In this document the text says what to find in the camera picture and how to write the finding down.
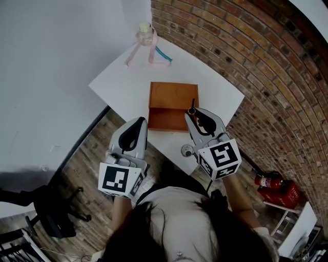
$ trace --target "white wall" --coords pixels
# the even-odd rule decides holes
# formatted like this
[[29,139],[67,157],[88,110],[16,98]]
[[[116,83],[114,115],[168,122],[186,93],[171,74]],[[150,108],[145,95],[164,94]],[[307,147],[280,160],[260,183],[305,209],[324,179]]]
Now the white wall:
[[[0,0],[0,172],[50,170],[40,179],[0,174],[0,187],[50,180],[106,106],[88,84],[135,41],[149,2]],[[0,217],[32,208],[0,203]]]
[[290,0],[319,30],[328,42],[328,8],[322,0]]

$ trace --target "clamp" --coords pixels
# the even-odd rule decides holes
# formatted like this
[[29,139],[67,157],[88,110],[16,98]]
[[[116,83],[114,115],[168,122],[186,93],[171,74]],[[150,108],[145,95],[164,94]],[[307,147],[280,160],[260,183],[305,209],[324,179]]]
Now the clamp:
[[216,114],[198,107],[191,107],[184,114],[189,134],[194,141],[193,154],[198,161],[198,150],[230,140],[226,127]]
[[145,159],[147,121],[138,117],[126,122],[114,132],[106,152],[106,163],[141,168],[145,176],[150,165]]

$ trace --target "jar lid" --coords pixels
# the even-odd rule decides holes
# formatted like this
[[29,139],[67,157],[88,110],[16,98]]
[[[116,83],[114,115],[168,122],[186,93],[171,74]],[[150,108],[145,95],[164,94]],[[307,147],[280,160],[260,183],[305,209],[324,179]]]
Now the jar lid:
[[141,33],[147,33],[151,30],[151,25],[148,22],[140,23],[139,24],[139,30]]

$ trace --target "orange wooden box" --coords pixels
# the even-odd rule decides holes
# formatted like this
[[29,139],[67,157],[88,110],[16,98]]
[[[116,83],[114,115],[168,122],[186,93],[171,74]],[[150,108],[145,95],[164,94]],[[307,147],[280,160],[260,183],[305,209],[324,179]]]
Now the orange wooden box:
[[192,101],[198,107],[198,85],[151,82],[148,129],[188,132],[185,112]]

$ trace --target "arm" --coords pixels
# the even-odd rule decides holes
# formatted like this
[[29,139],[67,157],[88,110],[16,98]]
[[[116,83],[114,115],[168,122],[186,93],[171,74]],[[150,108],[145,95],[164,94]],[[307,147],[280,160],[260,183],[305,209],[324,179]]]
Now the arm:
[[132,210],[131,200],[116,196],[113,207],[113,230],[122,225],[127,214]]
[[251,200],[237,175],[233,174],[223,178],[223,183],[232,212],[244,220],[250,227],[261,227],[255,216]]

